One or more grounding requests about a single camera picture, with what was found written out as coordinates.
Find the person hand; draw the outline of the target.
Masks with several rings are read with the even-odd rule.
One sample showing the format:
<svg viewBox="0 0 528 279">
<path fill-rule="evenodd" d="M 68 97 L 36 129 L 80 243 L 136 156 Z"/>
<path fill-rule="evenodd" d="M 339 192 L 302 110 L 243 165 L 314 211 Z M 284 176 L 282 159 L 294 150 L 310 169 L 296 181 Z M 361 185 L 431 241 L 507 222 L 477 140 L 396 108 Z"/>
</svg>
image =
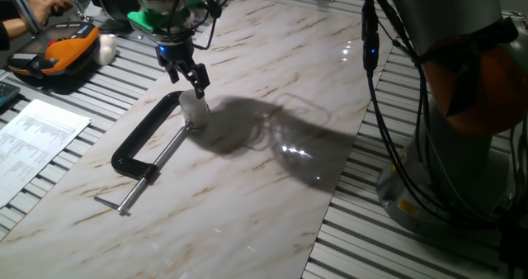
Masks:
<svg viewBox="0 0 528 279">
<path fill-rule="evenodd" d="M 53 16 L 52 9 L 58 14 L 69 11 L 73 4 L 70 0 L 27 0 L 35 18 L 44 26 Z"/>
</svg>

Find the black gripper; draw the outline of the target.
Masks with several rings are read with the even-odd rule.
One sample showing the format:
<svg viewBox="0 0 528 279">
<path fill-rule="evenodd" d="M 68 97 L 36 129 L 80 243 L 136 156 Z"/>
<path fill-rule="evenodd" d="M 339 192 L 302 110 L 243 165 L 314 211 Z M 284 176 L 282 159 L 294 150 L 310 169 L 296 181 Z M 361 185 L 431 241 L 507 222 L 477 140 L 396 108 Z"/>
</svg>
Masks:
<svg viewBox="0 0 528 279">
<path fill-rule="evenodd" d="M 210 85 L 210 79 L 206 66 L 195 64 L 192 58 L 194 46 L 191 38 L 174 45 L 159 44 L 155 51 L 158 64 L 164 68 L 172 84 L 179 81 L 178 72 L 184 73 L 195 90 L 196 98 L 202 99 L 205 96 L 205 89 Z"/>
</svg>

